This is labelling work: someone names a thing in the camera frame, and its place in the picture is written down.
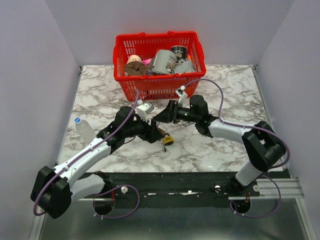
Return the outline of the brass padlock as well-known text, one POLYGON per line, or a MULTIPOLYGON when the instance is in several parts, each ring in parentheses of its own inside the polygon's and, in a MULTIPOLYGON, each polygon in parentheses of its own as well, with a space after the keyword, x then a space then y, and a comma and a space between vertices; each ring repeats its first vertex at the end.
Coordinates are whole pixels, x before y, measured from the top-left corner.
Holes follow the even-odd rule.
POLYGON ((156 124, 156 128, 157 128, 158 132, 161 133, 162 136, 165 135, 166 131, 163 130, 162 128, 160 128, 160 122, 158 122, 158 123, 156 124))

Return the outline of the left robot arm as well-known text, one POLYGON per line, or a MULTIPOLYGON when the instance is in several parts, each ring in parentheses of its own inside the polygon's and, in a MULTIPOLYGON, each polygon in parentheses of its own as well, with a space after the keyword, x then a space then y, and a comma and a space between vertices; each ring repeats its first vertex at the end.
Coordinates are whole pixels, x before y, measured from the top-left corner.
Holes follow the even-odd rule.
POLYGON ((106 175, 93 173, 83 177, 83 174, 124 145, 126 138, 139 137, 150 144, 159 141, 163 134, 154 120, 148 120, 153 110, 150 103, 143 103, 137 108, 122 106, 114 120, 73 158, 54 168, 41 168, 30 196, 34 202, 34 215, 40 216, 37 208, 41 208, 56 219, 77 200, 90 195, 107 197, 111 185, 106 175))

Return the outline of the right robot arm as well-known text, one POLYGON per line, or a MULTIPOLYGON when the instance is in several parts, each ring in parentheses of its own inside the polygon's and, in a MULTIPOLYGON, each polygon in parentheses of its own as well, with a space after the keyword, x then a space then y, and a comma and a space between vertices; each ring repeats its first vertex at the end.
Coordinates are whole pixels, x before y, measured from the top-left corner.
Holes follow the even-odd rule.
POLYGON ((270 170, 286 153, 285 145, 280 141, 265 121, 249 128, 228 125, 209 113, 208 104, 202 95, 189 99, 189 108, 175 100, 170 100, 164 110, 154 118, 160 123, 178 123, 186 121, 195 124, 197 131, 210 138, 223 138, 243 144, 249 161, 235 174, 230 183, 230 191, 241 196, 248 185, 261 174, 270 170))

